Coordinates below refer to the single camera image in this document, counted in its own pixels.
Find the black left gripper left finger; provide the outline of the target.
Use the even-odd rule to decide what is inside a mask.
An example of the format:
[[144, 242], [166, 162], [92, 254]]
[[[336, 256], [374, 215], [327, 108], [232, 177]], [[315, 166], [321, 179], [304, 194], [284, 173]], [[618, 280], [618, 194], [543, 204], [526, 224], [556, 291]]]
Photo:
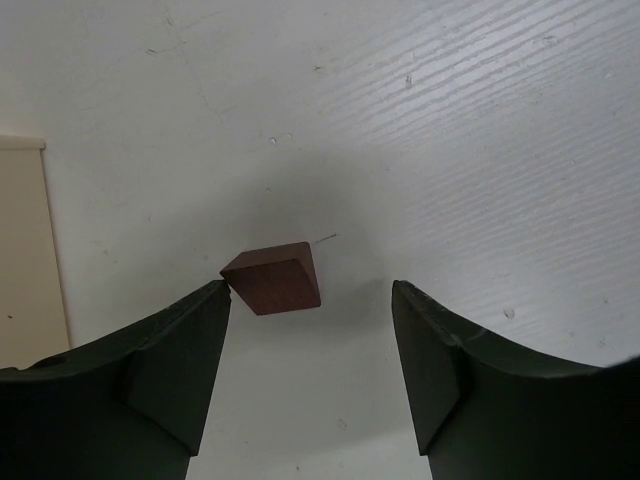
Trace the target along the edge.
[[200, 449], [226, 336], [212, 281], [98, 340], [1, 372], [5, 479], [183, 479]]

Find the dark brown wood block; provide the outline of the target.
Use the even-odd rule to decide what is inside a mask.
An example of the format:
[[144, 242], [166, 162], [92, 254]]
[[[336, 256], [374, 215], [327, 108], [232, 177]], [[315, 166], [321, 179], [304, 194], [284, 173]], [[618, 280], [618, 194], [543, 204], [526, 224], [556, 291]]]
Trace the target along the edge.
[[311, 246], [306, 241], [244, 251], [220, 275], [258, 316], [321, 305]]

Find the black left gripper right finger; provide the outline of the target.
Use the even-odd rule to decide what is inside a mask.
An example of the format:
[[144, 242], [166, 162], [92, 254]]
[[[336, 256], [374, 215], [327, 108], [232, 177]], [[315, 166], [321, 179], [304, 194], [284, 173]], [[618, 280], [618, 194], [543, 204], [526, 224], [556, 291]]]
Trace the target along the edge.
[[407, 281], [392, 318], [419, 453], [435, 479], [635, 479], [639, 362], [532, 350]]

